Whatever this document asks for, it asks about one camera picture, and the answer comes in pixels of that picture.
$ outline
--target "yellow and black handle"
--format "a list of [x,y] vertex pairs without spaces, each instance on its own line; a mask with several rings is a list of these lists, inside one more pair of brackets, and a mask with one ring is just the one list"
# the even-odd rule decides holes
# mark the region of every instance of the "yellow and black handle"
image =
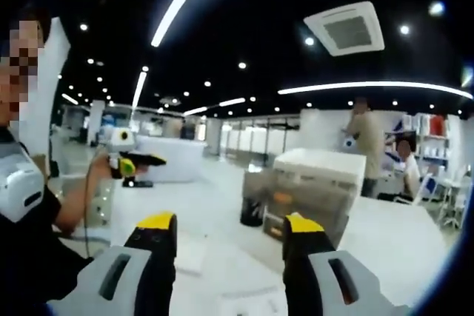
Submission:
[[178,221],[172,212],[154,215],[137,224],[126,247],[151,251],[138,283],[134,316],[168,315],[177,253]]
[[283,282],[288,315],[322,315],[318,279],[308,256],[335,249],[321,225],[300,215],[289,215],[284,219],[283,233]]

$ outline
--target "seated person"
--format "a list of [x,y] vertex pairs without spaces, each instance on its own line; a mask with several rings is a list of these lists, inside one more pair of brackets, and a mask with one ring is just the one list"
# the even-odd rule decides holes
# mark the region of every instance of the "seated person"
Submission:
[[404,163],[404,191],[401,194],[381,193],[378,195],[379,200],[394,201],[395,198],[399,197],[412,201],[420,189],[420,171],[410,143],[406,140],[400,141],[397,146],[397,153]]

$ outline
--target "standing man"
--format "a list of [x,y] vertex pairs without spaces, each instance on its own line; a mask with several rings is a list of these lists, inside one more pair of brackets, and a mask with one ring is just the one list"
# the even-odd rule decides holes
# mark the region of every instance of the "standing man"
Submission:
[[374,198],[374,189],[384,154],[385,137],[376,114],[370,111],[366,98],[355,100],[346,133],[354,137],[358,150],[366,157],[361,195]]

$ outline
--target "beige shirt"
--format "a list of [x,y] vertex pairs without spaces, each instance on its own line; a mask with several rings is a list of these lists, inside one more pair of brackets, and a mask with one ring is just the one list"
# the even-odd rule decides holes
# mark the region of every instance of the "beige shirt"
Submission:
[[374,112],[356,115],[349,127],[351,134],[358,134],[357,147],[366,157],[365,178],[377,179],[380,174],[381,161],[384,154],[384,131]]

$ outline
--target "black trash bin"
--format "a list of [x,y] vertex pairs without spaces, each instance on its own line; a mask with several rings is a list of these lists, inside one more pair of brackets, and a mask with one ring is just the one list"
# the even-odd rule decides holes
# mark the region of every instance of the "black trash bin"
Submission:
[[262,202],[252,198],[242,199],[240,223],[245,226],[258,227],[264,223],[264,209]]

